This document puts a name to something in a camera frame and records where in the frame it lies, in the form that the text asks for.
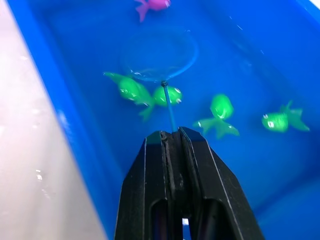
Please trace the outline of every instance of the clamp jaw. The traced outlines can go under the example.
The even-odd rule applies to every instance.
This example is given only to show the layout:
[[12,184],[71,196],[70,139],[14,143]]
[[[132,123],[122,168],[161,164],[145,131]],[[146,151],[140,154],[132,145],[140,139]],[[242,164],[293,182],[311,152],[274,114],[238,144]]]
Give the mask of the clamp jaw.
[[264,240],[230,169],[198,132],[146,137],[123,181],[115,240]]

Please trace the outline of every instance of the water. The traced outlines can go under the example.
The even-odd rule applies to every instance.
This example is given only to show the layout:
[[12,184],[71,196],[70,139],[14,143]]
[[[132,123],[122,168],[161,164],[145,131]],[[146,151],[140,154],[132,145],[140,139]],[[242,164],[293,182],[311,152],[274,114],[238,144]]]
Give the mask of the water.
[[[92,159],[98,160],[77,157],[77,162],[110,239],[121,179],[144,137],[157,130],[170,132],[171,126],[161,106],[142,122],[138,113],[144,107],[121,98],[103,72],[125,75],[123,47],[139,31],[155,26],[184,29],[198,46],[194,64],[169,82],[183,94],[182,103],[173,106],[177,125],[193,128],[195,121],[212,117],[213,96],[227,95],[234,107],[227,122],[240,136],[218,140],[212,130],[205,137],[237,176],[264,235],[272,240],[319,237],[313,216],[320,213],[320,84],[315,81],[320,77],[320,34],[288,2],[175,0],[165,11],[148,12],[142,24],[135,11],[139,4],[132,0],[28,2],[90,140],[78,141],[83,148],[92,142],[99,149],[90,145]],[[18,15],[21,8],[14,4]],[[26,35],[21,18],[17,21]],[[30,46],[31,53],[36,48]],[[52,93],[48,86],[59,80],[49,84],[45,67],[34,58]],[[152,93],[159,83],[144,85]],[[263,114],[278,111],[290,100],[293,108],[303,108],[302,119],[311,132],[266,130]]]

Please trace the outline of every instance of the pink toy fish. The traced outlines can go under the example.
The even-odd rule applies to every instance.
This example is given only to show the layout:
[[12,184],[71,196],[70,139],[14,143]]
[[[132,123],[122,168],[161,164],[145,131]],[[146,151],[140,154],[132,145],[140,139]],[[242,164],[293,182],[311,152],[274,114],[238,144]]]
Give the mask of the pink toy fish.
[[170,0],[135,0],[136,2],[142,3],[142,5],[135,8],[135,10],[139,13],[140,23],[142,23],[145,19],[146,13],[149,9],[154,11],[160,11],[163,9],[167,9],[171,5]]

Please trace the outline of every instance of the green toy fish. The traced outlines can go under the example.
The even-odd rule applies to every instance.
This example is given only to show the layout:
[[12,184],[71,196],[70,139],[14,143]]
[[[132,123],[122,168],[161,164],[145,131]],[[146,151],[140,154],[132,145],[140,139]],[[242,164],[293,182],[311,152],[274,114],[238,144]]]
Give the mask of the green toy fish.
[[210,110],[214,118],[199,120],[195,122],[193,126],[203,128],[203,134],[207,133],[211,128],[215,128],[217,139],[222,138],[225,134],[239,136],[239,131],[234,126],[224,121],[234,112],[234,107],[226,95],[216,95],[212,99]]
[[[142,84],[136,82],[129,76],[122,76],[117,73],[104,72],[104,76],[111,78],[117,85],[120,95],[127,100],[134,101],[136,105],[146,105],[147,108],[139,113],[143,121],[147,121],[155,105],[167,106],[164,89],[158,87],[153,96]],[[182,93],[178,88],[168,86],[168,93],[172,105],[179,104],[182,101]]]
[[284,133],[288,130],[289,125],[300,131],[310,131],[301,121],[302,109],[290,109],[293,101],[289,101],[286,106],[281,106],[280,112],[274,112],[263,115],[263,126],[274,132]]

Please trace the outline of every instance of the blue water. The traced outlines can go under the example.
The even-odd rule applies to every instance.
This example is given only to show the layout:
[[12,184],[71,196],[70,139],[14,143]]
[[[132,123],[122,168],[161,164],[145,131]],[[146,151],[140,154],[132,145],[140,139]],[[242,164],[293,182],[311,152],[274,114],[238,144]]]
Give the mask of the blue water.
[[[56,111],[70,122],[62,127],[109,239],[122,179],[144,137],[171,125],[160,106],[142,122],[144,107],[121,98],[102,73],[125,74],[123,46],[155,26],[185,29],[198,46],[195,63],[169,81],[183,93],[173,106],[176,124],[210,118],[213,96],[226,94],[234,107],[228,123],[240,136],[205,137],[237,176],[266,239],[320,239],[320,32],[292,2],[174,0],[142,24],[133,0],[9,3]],[[153,92],[159,83],[145,85]],[[267,131],[263,114],[290,100],[311,132]]]

